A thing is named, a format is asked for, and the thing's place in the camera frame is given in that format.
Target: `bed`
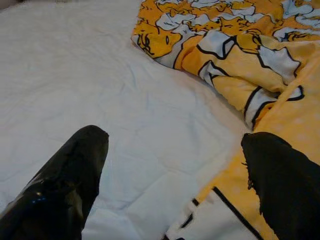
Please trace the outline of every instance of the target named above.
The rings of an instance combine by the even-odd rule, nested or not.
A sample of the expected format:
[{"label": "bed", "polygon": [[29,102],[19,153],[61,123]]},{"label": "bed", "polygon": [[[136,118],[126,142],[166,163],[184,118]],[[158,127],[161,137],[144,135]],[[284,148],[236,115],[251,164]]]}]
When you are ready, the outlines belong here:
[{"label": "bed", "polygon": [[[0,211],[94,124],[110,143],[83,239],[161,239],[240,147],[240,113],[132,44],[140,3],[27,1],[0,12]],[[214,239],[255,239],[213,198]]]}]

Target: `white sheet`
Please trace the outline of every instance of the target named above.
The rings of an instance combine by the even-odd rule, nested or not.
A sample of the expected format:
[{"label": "white sheet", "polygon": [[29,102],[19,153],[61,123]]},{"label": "white sheet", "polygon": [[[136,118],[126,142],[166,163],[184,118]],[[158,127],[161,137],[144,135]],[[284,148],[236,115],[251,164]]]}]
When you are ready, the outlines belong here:
[{"label": "white sheet", "polygon": [[139,5],[28,1],[0,12],[0,210],[89,124],[110,145],[84,240],[160,239],[226,165],[242,118],[132,45]]}]

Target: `yellow duvet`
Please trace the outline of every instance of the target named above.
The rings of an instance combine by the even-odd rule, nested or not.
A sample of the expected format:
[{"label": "yellow duvet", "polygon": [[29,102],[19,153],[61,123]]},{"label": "yellow duvet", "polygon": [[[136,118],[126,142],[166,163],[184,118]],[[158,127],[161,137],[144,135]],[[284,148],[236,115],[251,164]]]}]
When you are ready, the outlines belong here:
[{"label": "yellow duvet", "polygon": [[[320,164],[320,0],[145,0],[131,39],[214,87],[254,132],[274,133]],[[258,239],[277,239],[244,162],[239,151],[193,211],[215,191]],[[166,238],[193,239],[187,227]]]}]

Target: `cartoon print blanket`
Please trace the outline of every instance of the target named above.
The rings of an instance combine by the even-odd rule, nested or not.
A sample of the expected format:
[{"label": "cartoon print blanket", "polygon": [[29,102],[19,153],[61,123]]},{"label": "cartoon print blanket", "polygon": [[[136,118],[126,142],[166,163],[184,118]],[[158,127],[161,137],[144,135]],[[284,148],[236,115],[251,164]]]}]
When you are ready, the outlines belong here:
[{"label": "cartoon print blanket", "polygon": [[[131,39],[158,63],[206,81],[254,132],[274,133],[320,163],[319,0],[145,0]],[[208,214],[201,206],[214,191],[258,239],[277,239],[244,162],[239,151],[166,238],[202,239],[193,215]]]}]

